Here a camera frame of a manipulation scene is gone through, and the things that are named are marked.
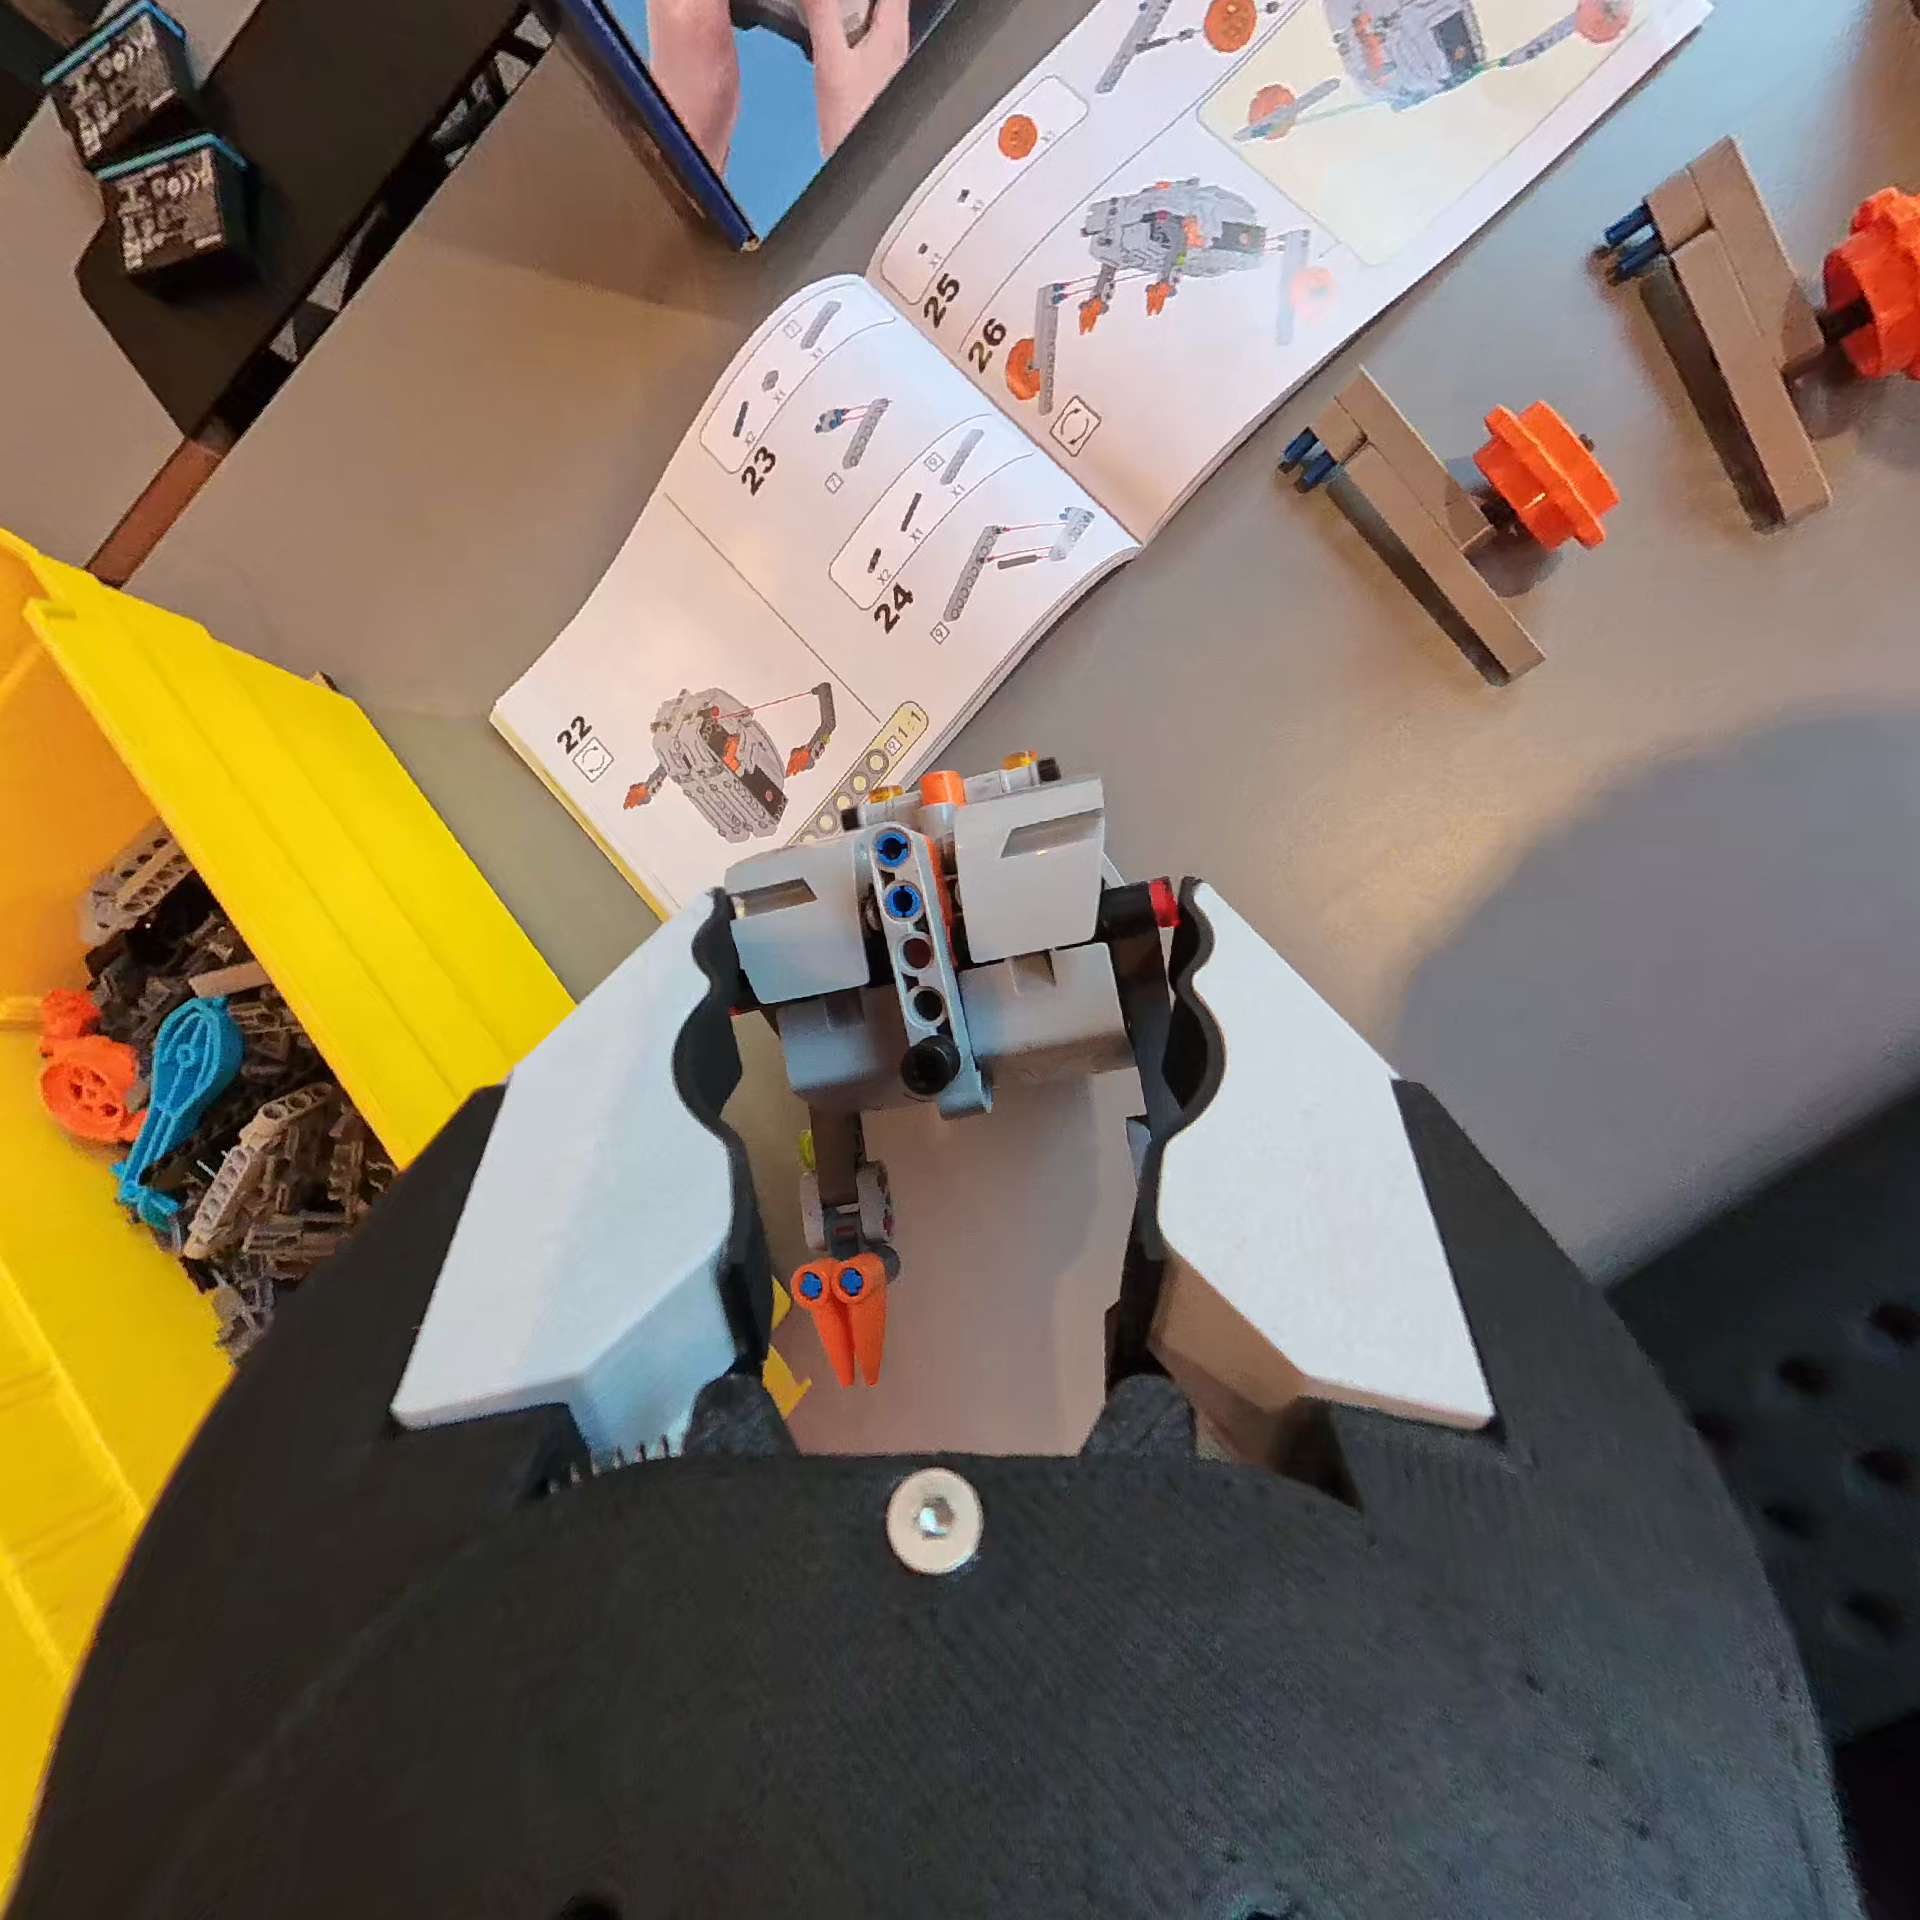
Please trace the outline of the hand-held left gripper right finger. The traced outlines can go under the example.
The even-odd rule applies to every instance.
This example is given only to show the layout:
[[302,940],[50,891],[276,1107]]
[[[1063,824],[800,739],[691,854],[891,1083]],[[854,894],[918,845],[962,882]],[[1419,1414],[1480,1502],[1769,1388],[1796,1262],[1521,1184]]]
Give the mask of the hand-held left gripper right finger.
[[1242,1467],[1322,1408],[1480,1434],[1497,1395],[1406,1133],[1403,1080],[1207,882],[1177,891],[1147,1262],[1114,1360],[1152,1360]]

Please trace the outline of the grey toy robot model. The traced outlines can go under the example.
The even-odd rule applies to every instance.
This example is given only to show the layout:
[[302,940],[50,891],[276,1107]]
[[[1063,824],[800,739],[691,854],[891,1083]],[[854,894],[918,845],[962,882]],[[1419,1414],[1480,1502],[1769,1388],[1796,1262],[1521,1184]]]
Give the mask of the grey toy robot model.
[[900,1228],[863,1119],[981,1119],[1003,1086],[1141,1063],[1141,991],[1180,907],[1171,882],[1118,882],[1106,794],[1016,753],[877,789],[825,837],[730,864],[746,1003],[781,1037],[808,1107],[786,1298],[839,1386],[877,1386]]

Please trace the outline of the brown beam orange wheel assembly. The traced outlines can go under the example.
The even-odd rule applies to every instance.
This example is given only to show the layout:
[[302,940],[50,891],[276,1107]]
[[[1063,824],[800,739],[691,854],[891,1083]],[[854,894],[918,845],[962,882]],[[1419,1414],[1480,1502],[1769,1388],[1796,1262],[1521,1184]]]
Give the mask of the brown beam orange wheel assembly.
[[1810,295],[1740,137],[1718,137],[1609,222],[1599,258],[1615,287],[1652,268],[1674,281],[1778,523],[1832,500],[1796,381],[1843,364],[1856,381],[1917,384],[1911,187],[1856,208]]
[[1345,488],[1499,687],[1509,687],[1539,671],[1545,652],[1475,560],[1502,540],[1539,556],[1569,544],[1596,550],[1620,495],[1596,444],[1550,401],[1493,406],[1467,462],[1472,476],[1460,480],[1389,389],[1370,373],[1355,373],[1284,444],[1277,472],[1300,495]]

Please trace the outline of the black perforated board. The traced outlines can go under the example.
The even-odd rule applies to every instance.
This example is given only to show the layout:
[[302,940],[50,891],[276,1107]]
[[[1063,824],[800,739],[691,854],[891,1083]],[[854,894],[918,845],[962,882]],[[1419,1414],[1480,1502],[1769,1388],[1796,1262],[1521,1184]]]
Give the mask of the black perforated board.
[[1917,1096],[1609,1284],[1740,1502],[1871,1917],[1917,1917]]

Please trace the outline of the pile of building pieces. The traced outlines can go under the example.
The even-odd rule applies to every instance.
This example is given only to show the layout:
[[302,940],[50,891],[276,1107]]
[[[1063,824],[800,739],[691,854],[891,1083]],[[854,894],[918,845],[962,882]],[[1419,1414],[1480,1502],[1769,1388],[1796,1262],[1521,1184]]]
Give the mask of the pile of building pieces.
[[241,1361],[398,1167],[166,824],[132,829],[84,883],[81,940],[84,987],[44,991],[32,1010],[36,1080],[55,1126],[108,1153],[108,1174],[144,1119],[160,1022],[196,994],[224,994],[245,1037],[238,1080],[148,1174],[181,1214],[148,1231],[117,1207],[183,1267],[213,1307],[220,1356]]

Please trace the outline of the black mat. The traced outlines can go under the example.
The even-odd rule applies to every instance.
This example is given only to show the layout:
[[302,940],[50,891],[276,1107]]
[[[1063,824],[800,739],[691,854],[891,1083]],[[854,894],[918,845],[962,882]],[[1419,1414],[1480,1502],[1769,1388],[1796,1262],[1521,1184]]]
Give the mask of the black mat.
[[502,101],[498,62],[539,62],[558,22],[554,3],[251,3],[197,81],[203,132],[251,169],[251,271],[148,290],[121,275],[108,216],[75,268],[181,438],[233,415],[373,212],[432,197],[426,165],[486,120],[475,90]]

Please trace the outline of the instruction booklet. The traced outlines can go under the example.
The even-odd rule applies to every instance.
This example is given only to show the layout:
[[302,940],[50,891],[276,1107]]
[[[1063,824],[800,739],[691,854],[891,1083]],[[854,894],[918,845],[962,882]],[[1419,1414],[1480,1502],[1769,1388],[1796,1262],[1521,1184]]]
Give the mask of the instruction booklet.
[[1026,652],[1711,3],[1094,3],[737,349],[492,732],[665,922]]

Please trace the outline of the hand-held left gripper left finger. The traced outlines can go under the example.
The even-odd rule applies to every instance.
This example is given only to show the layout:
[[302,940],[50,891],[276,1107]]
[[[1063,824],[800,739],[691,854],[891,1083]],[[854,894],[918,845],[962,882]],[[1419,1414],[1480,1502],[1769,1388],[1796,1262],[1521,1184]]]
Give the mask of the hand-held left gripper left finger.
[[563,1403],[594,1459],[684,1450],[700,1393],[761,1379],[771,1260],[721,1110],[733,907],[660,922],[509,1077],[392,1393],[401,1426]]

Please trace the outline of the building kit box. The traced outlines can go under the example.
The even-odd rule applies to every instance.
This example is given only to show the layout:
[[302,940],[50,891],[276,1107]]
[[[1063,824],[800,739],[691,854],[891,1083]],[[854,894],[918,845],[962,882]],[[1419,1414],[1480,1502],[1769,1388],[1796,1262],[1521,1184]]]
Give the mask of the building kit box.
[[957,3],[554,3],[665,175],[756,251]]

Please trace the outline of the blue plastic separator tool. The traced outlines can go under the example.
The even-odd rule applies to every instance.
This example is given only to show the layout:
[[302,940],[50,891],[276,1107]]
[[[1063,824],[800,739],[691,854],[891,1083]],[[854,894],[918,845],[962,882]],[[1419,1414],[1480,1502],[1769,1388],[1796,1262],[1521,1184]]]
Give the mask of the blue plastic separator tool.
[[125,1161],[112,1167],[115,1200],[130,1219],[160,1231],[181,1214],[181,1200],[158,1195],[148,1174],[197,1133],[205,1110],[238,1080],[241,1061],[245,1037],[224,994],[196,994],[160,1022],[144,1119]]

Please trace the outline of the yellow plastic bin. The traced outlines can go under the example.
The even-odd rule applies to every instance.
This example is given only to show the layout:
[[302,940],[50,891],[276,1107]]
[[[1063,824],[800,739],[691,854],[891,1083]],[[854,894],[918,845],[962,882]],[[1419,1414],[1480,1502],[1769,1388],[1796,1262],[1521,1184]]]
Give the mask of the yellow plastic bin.
[[153,818],[398,1167],[575,1007],[349,695],[4,535],[4,1820],[224,1386],[211,1307],[36,1089],[84,889]]

